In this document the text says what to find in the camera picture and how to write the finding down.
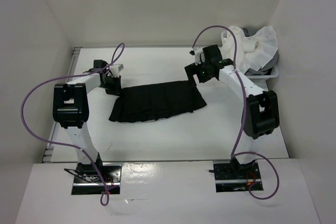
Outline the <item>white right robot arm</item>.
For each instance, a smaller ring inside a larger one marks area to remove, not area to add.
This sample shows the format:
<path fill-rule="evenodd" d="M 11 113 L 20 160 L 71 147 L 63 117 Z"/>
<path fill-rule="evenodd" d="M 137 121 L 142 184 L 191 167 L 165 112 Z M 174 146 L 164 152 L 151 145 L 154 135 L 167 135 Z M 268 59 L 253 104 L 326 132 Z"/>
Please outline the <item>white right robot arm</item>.
<path fill-rule="evenodd" d="M 230 158 L 230 173 L 242 178 L 255 162 L 262 143 L 279 127 L 277 95 L 265 91 L 234 67 L 231 59 L 223 59 L 217 45 L 196 47 L 190 51 L 194 62 L 185 67 L 190 84 L 195 78 L 205 83 L 212 78 L 224 83 L 243 103 L 241 129 Z"/>

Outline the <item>black pleated skirt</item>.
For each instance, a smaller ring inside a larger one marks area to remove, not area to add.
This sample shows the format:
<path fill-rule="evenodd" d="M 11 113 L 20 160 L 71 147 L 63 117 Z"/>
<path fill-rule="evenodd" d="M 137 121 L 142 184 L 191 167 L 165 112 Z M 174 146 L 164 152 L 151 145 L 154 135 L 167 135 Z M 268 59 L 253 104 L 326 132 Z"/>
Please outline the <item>black pleated skirt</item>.
<path fill-rule="evenodd" d="M 167 119 L 207 106 L 197 87 L 174 81 L 123 88 L 109 121 L 135 123 Z"/>

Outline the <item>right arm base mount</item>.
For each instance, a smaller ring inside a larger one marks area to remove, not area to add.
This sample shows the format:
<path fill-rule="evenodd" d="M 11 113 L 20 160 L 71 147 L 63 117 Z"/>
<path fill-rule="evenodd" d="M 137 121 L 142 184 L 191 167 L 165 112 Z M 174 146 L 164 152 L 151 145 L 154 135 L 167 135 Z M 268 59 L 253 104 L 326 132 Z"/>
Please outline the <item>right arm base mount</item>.
<path fill-rule="evenodd" d="M 226 162 L 215 162 L 208 171 L 214 175 L 217 193 L 263 191 L 259 166 L 256 161 L 239 164 L 236 159 Z"/>

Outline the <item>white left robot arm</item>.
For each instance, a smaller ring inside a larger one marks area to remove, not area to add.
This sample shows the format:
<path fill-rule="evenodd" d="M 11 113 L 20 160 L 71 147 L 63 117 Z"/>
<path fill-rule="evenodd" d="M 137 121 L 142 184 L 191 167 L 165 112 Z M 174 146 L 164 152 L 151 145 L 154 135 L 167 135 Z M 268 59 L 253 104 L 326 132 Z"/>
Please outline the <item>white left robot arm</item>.
<path fill-rule="evenodd" d="M 93 68 L 75 76 L 72 81 L 54 86 L 53 119 L 65 129 L 71 144 L 76 146 L 77 171 L 93 182 L 103 179 L 104 168 L 87 126 L 88 93 L 95 88 L 103 88 L 108 94 L 118 95 L 123 68 L 123 64 L 110 65 L 104 60 L 95 60 Z"/>

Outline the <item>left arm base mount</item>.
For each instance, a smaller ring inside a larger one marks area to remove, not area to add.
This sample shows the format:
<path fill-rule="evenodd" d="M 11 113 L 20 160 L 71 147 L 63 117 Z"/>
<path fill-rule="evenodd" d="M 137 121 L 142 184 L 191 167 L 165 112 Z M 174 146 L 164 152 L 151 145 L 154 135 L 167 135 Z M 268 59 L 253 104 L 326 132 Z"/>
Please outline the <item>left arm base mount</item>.
<path fill-rule="evenodd" d="M 105 182 L 110 195 L 120 193 L 122 166 L 118 164 L 99 165 L 101 179 L 92 165 L 77 164 L 75 169 L 65 168 L 64 171 L 73 176 L 72 195 L 101 195 Z"/>

